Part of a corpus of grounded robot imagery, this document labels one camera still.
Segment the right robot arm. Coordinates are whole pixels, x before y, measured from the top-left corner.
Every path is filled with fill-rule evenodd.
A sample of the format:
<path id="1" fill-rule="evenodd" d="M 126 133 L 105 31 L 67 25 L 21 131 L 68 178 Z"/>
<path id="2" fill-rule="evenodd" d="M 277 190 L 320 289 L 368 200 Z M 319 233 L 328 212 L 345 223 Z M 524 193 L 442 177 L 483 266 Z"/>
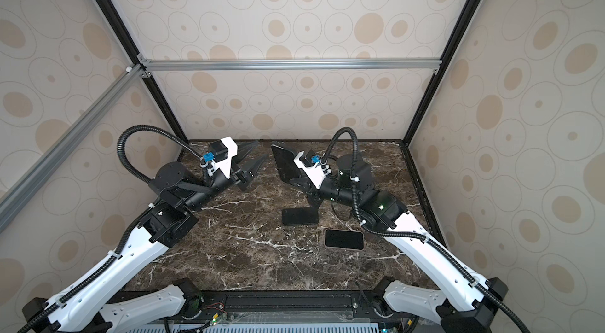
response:
<path id="1" fill-rule="evenodd" d="M 435 290 L 386 277 L 375 291 L 382 318 L 408 313 L 438 323 L 446 332 L 488 332 L 508 292 L 496 278 L 466 266 L 419 223 L 393 194 L 375 186 L 372 169 L 360 156 L 336 160 L 331 169 L 314 151 L 273 145 L 280 179 L 304 192 L 312 208 L 324 201 L 351 207 L 354 218 L 409 257 L 436 284 Z"/>

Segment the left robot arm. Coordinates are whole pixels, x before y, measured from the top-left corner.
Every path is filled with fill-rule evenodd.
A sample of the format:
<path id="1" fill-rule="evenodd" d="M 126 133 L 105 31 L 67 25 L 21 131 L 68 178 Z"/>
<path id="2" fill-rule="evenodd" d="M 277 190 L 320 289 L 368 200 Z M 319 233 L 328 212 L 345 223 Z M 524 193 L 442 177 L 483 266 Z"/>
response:
<path id="1" fill-rule="evenodd" d="M 246 157 L 258 142 L 230 137 L 210 144 L 202 156 L 207 180 L 197 178 L 180 162 L 163 166 L 147 181 L 157 199 L 126 228 L 116 249 L 76 282 L 50 298 L 33 298 L 23 307 L 23 332 L 127 332 L 155 320 L 202 312 L 201 290 L 189 279 L 131 298 L 113 297 L 149 263 L 176 246 L 198 223 L 195 213 L 217 195 L 238 186 L 247 189 L 265 156 Z"/>

